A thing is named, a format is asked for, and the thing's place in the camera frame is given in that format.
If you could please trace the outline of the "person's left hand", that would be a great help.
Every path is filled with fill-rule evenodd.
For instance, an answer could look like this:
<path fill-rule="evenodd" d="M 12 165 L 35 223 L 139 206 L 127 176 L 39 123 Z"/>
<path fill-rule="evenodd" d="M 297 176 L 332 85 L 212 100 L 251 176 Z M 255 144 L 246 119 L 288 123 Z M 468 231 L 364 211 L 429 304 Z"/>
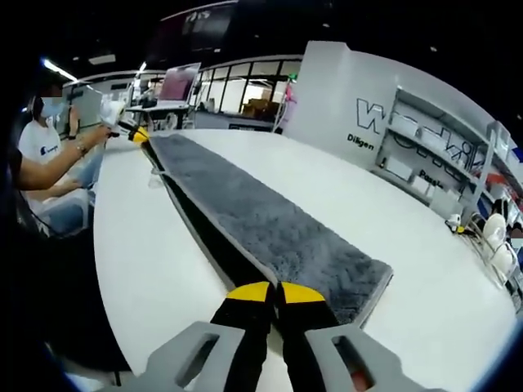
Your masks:
<path fill-rule="evenodd" d="M 85 143 L 87 145 L 95 146 L 106 142 L 110 137 L 116 135 L 116 132 L 105 125 L 99 125 L 95 129 L 88 132 L 85 136 Z"/>

